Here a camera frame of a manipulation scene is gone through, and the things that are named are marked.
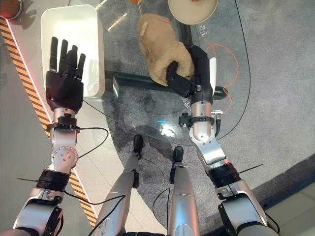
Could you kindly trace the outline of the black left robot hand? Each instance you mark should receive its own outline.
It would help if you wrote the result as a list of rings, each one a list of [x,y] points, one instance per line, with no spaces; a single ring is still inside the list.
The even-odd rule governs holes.
[[[57,61],[58,39],[52,37],[49,70],[46,72],[46,101],[52,111],[67,108],[76,114],[83,104],[84,84],[82,82],[85,54],[77,54],[77,46],[68,48],[63,40],[60,60]]]

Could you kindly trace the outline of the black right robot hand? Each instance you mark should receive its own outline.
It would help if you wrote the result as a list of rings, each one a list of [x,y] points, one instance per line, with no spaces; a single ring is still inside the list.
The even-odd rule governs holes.
[[[194,65],[193,81],[177,74],[179,64],[170,63],[166,70],[167,84],[180,96],[191,97],[191,101],[213,103],[213,88],[210,81],[210,61],[207,53],[196,45],[187,45]]]

